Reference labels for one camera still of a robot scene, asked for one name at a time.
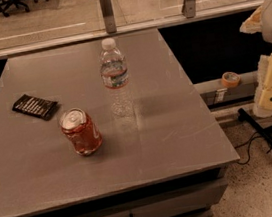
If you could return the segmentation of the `black snack packet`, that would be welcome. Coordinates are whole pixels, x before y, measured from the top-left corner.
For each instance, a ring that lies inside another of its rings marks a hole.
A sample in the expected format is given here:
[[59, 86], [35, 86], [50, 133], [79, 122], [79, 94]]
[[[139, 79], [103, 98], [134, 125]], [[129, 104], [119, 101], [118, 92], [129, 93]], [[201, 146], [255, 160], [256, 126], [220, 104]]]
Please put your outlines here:
[[41, 99], [24, 94], [14, 102], [12, 111], [49, 121], [57, 107], [58, 103], [56, 101], [45, 100], [44, 98]]

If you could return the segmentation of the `grey metal ledge rail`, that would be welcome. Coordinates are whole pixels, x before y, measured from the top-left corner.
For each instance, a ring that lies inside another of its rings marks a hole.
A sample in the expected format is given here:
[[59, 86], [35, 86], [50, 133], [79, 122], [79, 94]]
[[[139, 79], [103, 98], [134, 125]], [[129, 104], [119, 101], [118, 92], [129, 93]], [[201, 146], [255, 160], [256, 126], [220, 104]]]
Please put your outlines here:
[[241, 73], [239, 85], [235, 88], [226, 88], [221, 79], [195, 84], [197, 92], [201, 95], [205, 104], [209, 107], [234, 104], [236, 102], [249, 101], [254, 98], [258, 85], [255, 72]]

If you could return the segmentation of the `middle metal railing bracket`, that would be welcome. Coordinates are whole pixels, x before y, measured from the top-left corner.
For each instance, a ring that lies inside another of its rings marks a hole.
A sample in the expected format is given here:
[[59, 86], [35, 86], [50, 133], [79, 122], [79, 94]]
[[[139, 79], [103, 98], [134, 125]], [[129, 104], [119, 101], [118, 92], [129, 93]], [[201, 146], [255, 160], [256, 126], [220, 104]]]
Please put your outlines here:
[[114, 19], [112, 0], [99, 0], [101, 7], [101, 14], [107, 33], [116, 33], [116, 20]]

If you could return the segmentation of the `red coke can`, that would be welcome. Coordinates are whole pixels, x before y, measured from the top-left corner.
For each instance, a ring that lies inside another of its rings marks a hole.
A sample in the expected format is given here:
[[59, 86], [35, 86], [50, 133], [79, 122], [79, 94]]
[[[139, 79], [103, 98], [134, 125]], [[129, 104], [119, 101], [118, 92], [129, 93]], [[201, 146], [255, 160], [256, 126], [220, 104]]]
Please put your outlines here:
[[101, 146], [103, 138], [90, 115], [82, 109], [64, 112], [59, 121], [61, 132], [70, 140], [75, 152], [89, 156]]

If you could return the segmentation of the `orange tape roll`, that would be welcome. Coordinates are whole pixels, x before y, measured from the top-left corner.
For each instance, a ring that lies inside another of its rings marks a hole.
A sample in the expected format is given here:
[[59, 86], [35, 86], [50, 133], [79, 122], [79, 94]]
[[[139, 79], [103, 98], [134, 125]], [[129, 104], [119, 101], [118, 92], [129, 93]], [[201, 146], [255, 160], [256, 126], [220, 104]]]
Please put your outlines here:
[[240, 76], [236, 74], [235, 72], [230, 72], [227, 71], [222, 75], [222, 80], [221, 83], [224, 85], [226, 88], [235, 88], [236, 86], [239, 85], [240, 83]]

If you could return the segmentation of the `clear plastic water bottle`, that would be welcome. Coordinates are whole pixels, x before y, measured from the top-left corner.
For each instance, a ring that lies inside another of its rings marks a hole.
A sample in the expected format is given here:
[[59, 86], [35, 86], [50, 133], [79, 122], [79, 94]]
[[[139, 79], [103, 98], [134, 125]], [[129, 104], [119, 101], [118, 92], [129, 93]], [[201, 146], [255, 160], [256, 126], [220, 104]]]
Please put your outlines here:
[[110, 94], [112, 112], [120, 118], [132, 116], [133, 105], [125, 56], [118, 49], [113, 38], [105, 38], [101, 43], [100, 73], [103, 85]]

